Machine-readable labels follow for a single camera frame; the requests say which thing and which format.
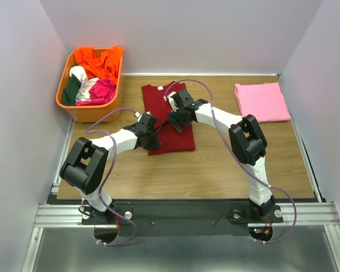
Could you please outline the dark red t shirt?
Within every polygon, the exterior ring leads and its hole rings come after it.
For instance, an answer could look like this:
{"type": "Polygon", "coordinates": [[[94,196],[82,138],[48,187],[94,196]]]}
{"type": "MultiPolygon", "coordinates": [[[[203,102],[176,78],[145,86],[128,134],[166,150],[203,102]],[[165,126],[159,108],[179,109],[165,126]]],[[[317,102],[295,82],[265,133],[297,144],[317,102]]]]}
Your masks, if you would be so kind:
{"type": "Polygon", "coordinates": [[[186,85],[183,83],[174,84],[170,82],[163,86],[152,86],[148,84],[141,87],[145,111],[150,112],[158,119],[156,123],[156,135],[160,146],[156,149],[149,150],[148,155],[150,156],[170,152],[194,151],[196,149],[192,127],[186,126],[183,128],[183,131],[179,133],[166,118],[166,115],[172,110],[171,106],[164,100],[164,94],[167,89],[179,92],[186,89],[186,85]]]}

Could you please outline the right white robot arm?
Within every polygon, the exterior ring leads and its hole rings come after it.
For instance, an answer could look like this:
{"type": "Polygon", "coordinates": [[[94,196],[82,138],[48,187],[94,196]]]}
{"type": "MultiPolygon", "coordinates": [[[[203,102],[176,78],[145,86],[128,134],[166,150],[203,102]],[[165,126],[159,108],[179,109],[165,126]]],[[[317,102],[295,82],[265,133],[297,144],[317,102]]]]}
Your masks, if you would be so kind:
{"type": "Polygon", "coordinates": [[[265,167],[267,141],[256,118],[225,112],[202,99],[188,105],[176,105],[174,102],[170,105],[172,111],[167,114],[167,119],[177,131],[182,131],[181,125],[189,126],[192,122],[217,129],[233,158],[246,172],[251,218],[256,221],[267,218],[275,200],[265,167]]]}

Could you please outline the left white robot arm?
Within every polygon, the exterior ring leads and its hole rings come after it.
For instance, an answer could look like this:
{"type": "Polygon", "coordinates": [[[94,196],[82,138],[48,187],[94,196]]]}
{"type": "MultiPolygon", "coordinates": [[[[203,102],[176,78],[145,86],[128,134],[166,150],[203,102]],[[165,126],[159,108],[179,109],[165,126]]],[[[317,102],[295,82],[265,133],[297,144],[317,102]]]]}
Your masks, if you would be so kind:
{"type": "Polygon", "coordinates": [[[135,123],[118,132],[97,139],[78,138],[69,151],[59,176],[80,192],[90,209],[81,206],[83,219],[96,216],[102,223],[114,218],[134,224],[129,218],[119,214],[111,206],[112,197],[105,191],[104,184],[111,174],[118,154],[142,147],[145,150],[158,148],[160,143],[156,127],[135,123]]]}

